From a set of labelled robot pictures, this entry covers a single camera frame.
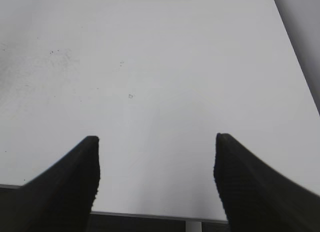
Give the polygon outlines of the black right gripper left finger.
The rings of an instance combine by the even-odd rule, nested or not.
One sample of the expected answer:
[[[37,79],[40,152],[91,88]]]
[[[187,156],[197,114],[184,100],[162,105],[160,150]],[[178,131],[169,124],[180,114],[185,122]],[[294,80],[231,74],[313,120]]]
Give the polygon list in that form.
[[[86,231],[100,178],[99,138],[87,136],[42,174],[0,195],[0,230]]]

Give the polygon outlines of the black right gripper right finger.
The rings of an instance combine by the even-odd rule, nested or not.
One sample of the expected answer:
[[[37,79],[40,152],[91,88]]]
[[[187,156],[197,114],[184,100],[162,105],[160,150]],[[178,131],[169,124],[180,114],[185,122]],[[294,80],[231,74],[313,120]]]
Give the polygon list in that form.
[[[320,197],[228,133],[218,133],[213,177],[232,232],[318,232]]]

